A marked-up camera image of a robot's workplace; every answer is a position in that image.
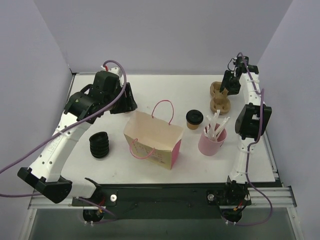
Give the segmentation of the cakes paper gift bag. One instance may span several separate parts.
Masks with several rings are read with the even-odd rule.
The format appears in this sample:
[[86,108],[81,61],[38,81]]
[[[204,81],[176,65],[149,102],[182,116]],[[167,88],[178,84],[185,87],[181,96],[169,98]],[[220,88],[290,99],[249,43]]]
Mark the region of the cakes paper gift bag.
[[156,103],[151,114],[135,110],[124,127],[123,134],[129,146],[130,154],[138,160],[148,160],[162,168],[171,170],[177,161],[184,134],[184,128],[172,124],[175,116],[171,105],[169,121],[154,116],[163,99]]

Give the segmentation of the single brown paper cup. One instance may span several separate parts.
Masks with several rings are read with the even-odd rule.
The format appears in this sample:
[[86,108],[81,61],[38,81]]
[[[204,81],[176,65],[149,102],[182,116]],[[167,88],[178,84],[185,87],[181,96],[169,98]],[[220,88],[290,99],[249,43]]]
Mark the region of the single brown paper cup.
[[196,130],[196,129],[198,129],[199,126],[200,126],[199,123],[193,124],[193,123],[190,123],[190,122],[188,122],[188,121],[186,122],[186,125],[187,125],[187,127],[188,127],[190,130]]

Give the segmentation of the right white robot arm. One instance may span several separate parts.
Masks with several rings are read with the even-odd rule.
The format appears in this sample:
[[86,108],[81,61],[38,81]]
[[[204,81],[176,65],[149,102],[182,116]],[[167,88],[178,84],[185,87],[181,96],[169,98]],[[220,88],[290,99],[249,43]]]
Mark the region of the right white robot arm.
[[235,120],[238,152],[228,179],[232,183],[248,184],[250,182],[249,159],[255,145],[266,130],[272,108],[265,104],[258,67],[250,65],[249,58],[241,52],[231,61],[234,69],[227,69],[224,72],[219,92],[226,91],[228,95],[237,95],[242,92],[244,107]]

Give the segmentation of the black coffee cup lid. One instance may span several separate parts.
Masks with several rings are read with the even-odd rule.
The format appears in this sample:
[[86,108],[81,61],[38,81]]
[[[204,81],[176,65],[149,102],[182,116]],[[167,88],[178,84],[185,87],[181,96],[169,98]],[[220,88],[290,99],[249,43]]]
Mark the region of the black coffee cup lid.
[[197,109],[191,109],[186,113],[186,121],[192,125],[200,125],[203,122],[204,116]]

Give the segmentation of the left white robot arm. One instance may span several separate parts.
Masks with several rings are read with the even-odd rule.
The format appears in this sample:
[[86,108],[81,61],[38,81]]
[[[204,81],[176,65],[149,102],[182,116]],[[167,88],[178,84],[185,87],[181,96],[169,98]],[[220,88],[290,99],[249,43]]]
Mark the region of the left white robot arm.
[[62,170],[82,135],[104,112],[120,114],[137,108],[130,83],[123,84],[122,79],[124,73],[119,67],[101,70],[93,83],[70,95],[54,139],[29,167],[19,169],[18,177],[55,204],[67,197],[81,197],[91,206],[100,203],[102,193],[96,182],[66,179]]

